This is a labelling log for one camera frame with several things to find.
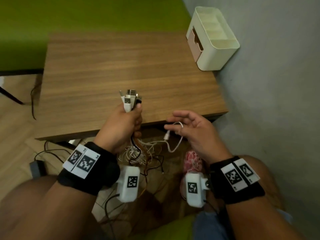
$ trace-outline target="hand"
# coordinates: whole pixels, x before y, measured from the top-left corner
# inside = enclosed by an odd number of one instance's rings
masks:
[[[176,110],[167,122],[182,122],[185,125],[166,124],[166,130],[186,137],[194,151],[209,164],[232,158],[233,155],[220,139],[212,123],[201,115],[187,110]]]
[[[134,110],[128,113],[123,103],[119,104],[93,142],[113,154],[119,153],[126,146],[126,142],[130,141],[133,133],[135,137],[141,137],[141,132],[138,131],[142,123],[141,113],[141,104],[137,104]]]

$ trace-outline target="white camera device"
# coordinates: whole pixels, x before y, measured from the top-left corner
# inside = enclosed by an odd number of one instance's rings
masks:
[[[189,172],[185,176],[186,201],[190,206],[201,208],[205,205],[208,179],[200,172]]]
[[[138,195],[140,169],[133,166],[124,166],[117,180],[117,197],[121,202],[133,202]]]

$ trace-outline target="white plastic housing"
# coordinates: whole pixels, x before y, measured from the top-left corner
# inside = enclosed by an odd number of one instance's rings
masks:
[[[208,179],[200,172],[189,172],[185,176],[186,181],[186,201],[190,206],[201,208],[205,205],[206,186]]]
[[[196,7],[186,34],[194,61],[202,71],[220,70],[240,47],[222,13]]]
[[[117,198],[121,202],[133,202],[138,195],[140,169],[133,166],[124,166],[120,172],[120,177],[117,181],[118,188]]]

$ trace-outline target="gray wall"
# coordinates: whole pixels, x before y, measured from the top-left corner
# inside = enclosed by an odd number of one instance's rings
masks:
[[[320,237],[320,0],[184,0],[221,10],[241,48],[216,74],[215,122],[234,154],[274,173],[294,224]]]

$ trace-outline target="green sofa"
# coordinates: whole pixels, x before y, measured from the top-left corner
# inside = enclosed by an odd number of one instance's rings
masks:
[[[48,36],[73,31],[186,31],[182,0],[2,0],[0,76],[43,71]]]

